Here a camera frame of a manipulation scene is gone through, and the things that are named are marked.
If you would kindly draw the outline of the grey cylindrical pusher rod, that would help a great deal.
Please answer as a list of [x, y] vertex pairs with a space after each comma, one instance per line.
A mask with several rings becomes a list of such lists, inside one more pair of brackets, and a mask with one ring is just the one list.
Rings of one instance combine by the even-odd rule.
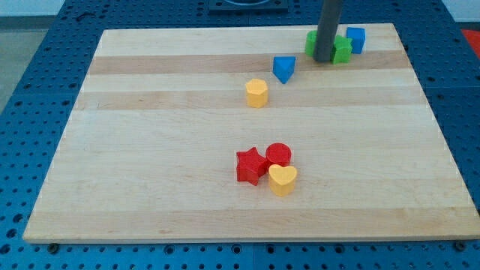
[[322, 3], [313, 50], [313, 59], [316, 62], [330, 61], [343, 4], [343, 0], [324, 0]]

